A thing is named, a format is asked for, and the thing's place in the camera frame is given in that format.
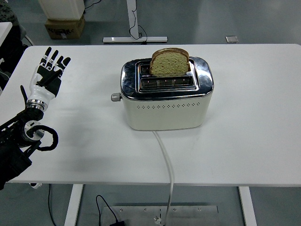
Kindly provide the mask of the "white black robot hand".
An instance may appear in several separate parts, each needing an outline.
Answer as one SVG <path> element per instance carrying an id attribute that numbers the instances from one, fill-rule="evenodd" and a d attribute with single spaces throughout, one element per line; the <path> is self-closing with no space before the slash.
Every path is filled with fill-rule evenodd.
<path id="1" fill-rule="evenodd" d="M 30 100 L 37 99 L 48 103 L 59 92 L 62 75 L 71 59 L 58 57 L 58 50 L 55 50 L 54 53 L 51 51 L 52 48 L 48 47 L 34 71 L 30 82 Z"/>

